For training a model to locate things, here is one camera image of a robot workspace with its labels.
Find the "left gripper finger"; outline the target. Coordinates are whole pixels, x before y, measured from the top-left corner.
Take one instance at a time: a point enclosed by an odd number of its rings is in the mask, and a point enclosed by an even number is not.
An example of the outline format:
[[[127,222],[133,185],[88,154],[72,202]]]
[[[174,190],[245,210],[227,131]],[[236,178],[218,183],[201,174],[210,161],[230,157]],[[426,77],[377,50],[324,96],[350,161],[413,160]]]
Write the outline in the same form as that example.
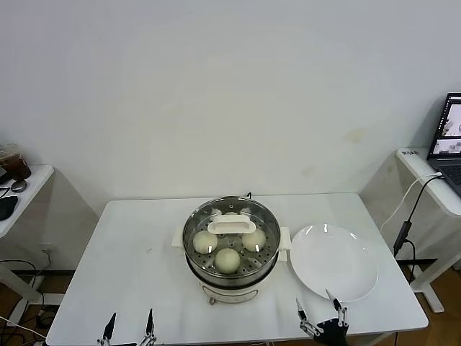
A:
[[[140,346],[152,346],[156,342],[155,335],[155,324],[153,320],[153,309],[150,309],[148,313],[148,319],[146,322],[146,331],[145,334],[139,343]]]
[[[110,320],[106,324],[102,337],[97,340],[97,344],[99,346],[106,346],[106,345],[110,346],[111,345],[112,334],[115,328],[116,316],[117,316],[117,313],[114,312]]]

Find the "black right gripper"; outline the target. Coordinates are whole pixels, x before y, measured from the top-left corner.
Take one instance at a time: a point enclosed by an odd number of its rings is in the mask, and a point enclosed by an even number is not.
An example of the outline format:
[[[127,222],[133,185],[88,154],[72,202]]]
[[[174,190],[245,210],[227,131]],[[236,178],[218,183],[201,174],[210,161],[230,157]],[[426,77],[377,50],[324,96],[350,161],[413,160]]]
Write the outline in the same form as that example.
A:
[[[329,319],[322,321],[315,326],[308,321],[307,315],[303,310],[300,302],[296,299],[297,315],[300,319],[300,328],[307,335],[314,335],[313,339],[328,346],[348,346],[346,333],[348,332],[349,323],[347,321],[348,308],[343,306],[337,297],[332,292],[326,289],[328,299],[333,304],[337,312],[338,319]]]

